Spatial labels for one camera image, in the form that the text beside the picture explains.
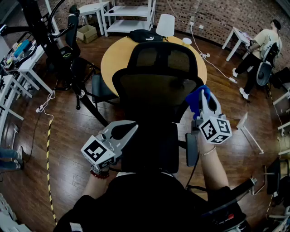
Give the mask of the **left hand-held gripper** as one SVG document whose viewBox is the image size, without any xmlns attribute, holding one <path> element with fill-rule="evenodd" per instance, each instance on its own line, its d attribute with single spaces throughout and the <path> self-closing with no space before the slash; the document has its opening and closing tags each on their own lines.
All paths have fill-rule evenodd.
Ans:
<svg viewBox="0 0 290 232">
<path fill-rule="evenodd" d="M 122 120 L 111 122 L 104 133 L 91 136 L 82 147 L 84 157 L 96 169 L 105 169 L 116 162 L 122 149 L 138 129 L 135 121 Z"/>
</svg>

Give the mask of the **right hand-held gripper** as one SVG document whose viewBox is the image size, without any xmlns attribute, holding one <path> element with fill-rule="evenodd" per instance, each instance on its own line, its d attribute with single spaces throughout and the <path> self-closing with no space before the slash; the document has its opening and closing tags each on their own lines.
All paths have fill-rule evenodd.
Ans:
<svg viewBox="0 0 290 232">
<path fill-rule="evenodd" d="M 193 117 L 191 134 L 200 133 L 207 143 L 222 144 L 232 136 L 229 120 L 222 114 L 221 105 L 212 92 L 207 97 L 202 90 L 199 99 L 200 116 Z"/>
</svg>

